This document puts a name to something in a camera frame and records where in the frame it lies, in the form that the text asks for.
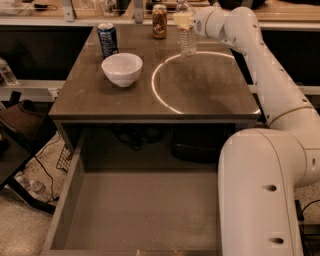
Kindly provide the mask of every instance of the blue can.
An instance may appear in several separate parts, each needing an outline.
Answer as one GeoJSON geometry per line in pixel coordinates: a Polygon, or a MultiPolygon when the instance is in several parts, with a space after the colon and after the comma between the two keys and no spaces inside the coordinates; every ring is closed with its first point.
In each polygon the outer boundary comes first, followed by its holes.
{"type": "Polygon", "coordinates": [[[112,23],[100,24],[98,26],[98,35],[104,58],[119,53],[117,31],[112,23]]]}

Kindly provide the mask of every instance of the chair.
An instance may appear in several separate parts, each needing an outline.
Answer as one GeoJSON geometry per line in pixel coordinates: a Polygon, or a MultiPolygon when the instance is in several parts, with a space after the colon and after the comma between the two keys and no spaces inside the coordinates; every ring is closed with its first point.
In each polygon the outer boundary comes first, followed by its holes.
{"type": "Polygon", "coordinates": [[[30,206],[53,214],[53,205],[33,198],[14,176],[55,135],[54,122],[48,113],[38,112],[32,101],[23,100],[0,111],[0,126],[8,140],[8,148],[0,156],[0,190],[9,185],[30,206]]]}

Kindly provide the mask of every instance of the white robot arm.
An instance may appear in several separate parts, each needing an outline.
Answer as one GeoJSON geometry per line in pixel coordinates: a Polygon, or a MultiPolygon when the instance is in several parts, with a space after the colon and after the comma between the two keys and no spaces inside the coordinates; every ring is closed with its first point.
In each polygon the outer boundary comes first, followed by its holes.
{"type": "Polygon", "coordinates": [[[253,11],[219,6],[194,29],[243,54],[270,129],[240,131],[219,160],[224,256],[302,256],[294,188],[320,180],[320,118],[263,41],[253,11]]]}

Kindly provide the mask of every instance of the table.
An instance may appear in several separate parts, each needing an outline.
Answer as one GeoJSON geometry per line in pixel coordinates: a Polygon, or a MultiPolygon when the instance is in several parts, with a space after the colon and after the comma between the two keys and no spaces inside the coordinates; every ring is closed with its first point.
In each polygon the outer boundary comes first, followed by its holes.
{"type": "Polygon", "coordinates": [[[49,112],[70,150],[88,124],[232,122],[252,127],[259,118],[229,48],[199,37],[197,55],[184,59],[175,26],[168,26],[164,40],[153,39],[149,25],[115,27],[120,52],[142,58],[141,76],[128,88],[105,77],[94,27],[49,112]]]}

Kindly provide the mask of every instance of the white bowl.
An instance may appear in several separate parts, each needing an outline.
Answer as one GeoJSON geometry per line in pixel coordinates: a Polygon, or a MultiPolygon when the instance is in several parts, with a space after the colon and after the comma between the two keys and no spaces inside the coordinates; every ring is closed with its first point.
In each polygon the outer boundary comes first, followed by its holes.
{"type": "Polygon", "coordinates": [[[106,58],[101,67],[112,83],[120,87],[127,87],[138,80],[142,60],[131,53],[117,53],[106,58]]]}

